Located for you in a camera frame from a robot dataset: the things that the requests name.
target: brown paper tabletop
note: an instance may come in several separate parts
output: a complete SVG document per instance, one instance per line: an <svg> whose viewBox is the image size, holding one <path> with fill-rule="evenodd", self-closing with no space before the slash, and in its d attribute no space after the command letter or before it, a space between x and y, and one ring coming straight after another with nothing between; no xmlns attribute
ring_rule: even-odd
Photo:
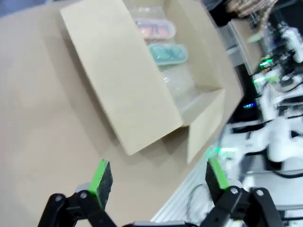
<svg viewBox="0 0 303 227"><path fill-rule="evenodd" d="M106 210L119 225L150 220L190 172L186 129L133 156L111 129L60 16L62 1L0 19L1 226L38 224L48 197L72 195L100 159L114 178ZM236 78L223 79L238 83ZM224 120L239 101L229 86ZM216 138L219 130L212 136Z"/></svg>

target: cable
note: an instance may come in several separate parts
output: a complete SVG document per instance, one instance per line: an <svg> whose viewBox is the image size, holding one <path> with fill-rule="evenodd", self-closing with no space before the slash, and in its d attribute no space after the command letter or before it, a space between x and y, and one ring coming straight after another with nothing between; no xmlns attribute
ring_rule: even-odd
<svg viewBox="0 0 303 227"><path fill-rule="evenodd" d="M297 117L303 117L303 114L290 116L287 119L292 119L292 118L297 118Z"/></svg>
<svg viewBox="0 0 303 227"><path fill-rule="evenodd" d="M275 89L276 89L277 91L281 92L281 93L288 93L288 92L291 92L291 91L295 90L295 89L296 89L297 87L299 87L301 84L303 84L303 81L301 81L301 82L298 83L296 86L294 86L294 87L292 87L291 89L286 90L286 91L284 91L284 90L282 90L282 89L280 89L279 87L276 87L276 86L275 86Z"/></svg>
<svg viewBox="0 0 303 227"><path fill-rule="evenodd" d="M190 222L185 222L186 226L188 227L199 227L196 224L190 223Z"/></svg>
<svg viewBox="0 0 303 227"><path fill-rule="evenodd" d="M211 199L210 193L209 193L209 189L208 189L208 187L207 187L205 184L203 184L203 183L196 185L196 186L190 191L189 197L188 197L188 202L187 202L187 210L186 210L186 218L187 218L187 220L188 220L189 222L191 221L191 218L190 218L191 201L192 201L192 199L193 199L193 196L194 196L194 194L195 194L195 191L196 191L199 187L203 187L204 189L206 189L206 190L208 191L208 198Z"/></svg>
<svg viewBox="0 0 303 227"><path fill-rule="evenodd" d="M282 221L298 221L303 220L303 217L289 217L289 218L281 218Z"/></svg>
<svg viewBox="0 0 303 227"><path fill-rule="evenodd" d="M263 151L258 151L258 152L249 152L246 153L245 156L254 156L254 155L262 155Z"/></svg>
<svg viewBox="0 0 303 227"><path fill-rule="evenodd" d="M266 86L267 86L268 84L269 84L268 81L266 81L265 84L263 84L262 89L261 89L261 90L262 90L262 93L263 93L264 89L266 88Z"/></svg>
<svg viewBox="0 0 303 227"><path fill-rule="evenodd" d="M273 170L273 169L271 169L271 171L272 171L275 175L280 176L280 177L285 178L285 179L294 179L294 178L303 177L303 173L293 174L293 175L287 175L287 174L279 173L278 171Z"/></svg>

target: green gripper pad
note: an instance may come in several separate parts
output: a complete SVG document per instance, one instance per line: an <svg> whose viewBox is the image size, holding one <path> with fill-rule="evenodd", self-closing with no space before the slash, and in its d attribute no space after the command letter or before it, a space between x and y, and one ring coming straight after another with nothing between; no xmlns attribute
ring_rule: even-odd
<svg viewBox="0 0 303 227"><path fill-rule="evenodd" d="M105 209L112 184L113 176L109 161L102 159L88 189L93 196L96 196L102 209Z"/></svg>
<svg viewBox="0 0 303 227"><path fill-rule="evenodd" d="M207 162L205 181L209 188L214 204L229 187L227 178L216 158L210 158Z"/></svg>

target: teal plastic package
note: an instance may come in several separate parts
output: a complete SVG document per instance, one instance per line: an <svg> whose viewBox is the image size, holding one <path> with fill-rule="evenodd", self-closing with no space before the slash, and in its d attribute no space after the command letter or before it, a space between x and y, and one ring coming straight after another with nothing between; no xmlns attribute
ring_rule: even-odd
<svg viewBox="0 0 303 227"><path fill-rule="evenodd" d="M180 64L188 59L187 48L181 44L153 43L148 49L158 66Z"/></svg>

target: cardboard box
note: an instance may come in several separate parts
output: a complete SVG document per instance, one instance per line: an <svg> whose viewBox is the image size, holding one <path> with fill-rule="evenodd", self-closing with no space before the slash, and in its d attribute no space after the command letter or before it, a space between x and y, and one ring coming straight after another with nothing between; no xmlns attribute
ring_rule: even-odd
<svg viewBox="0 0 303 227"><path fill-rule="evenodd" d="M184 44L188 61L175 68L189 72L197 91L190 107L180 111L149 53L131 10L164 9ZM222 121L225 88L221 78L236 77L207 11L193 0L84 0L61 15L89 81L128 155L175 129L189 126L187 162L203 147Z"/></svg>

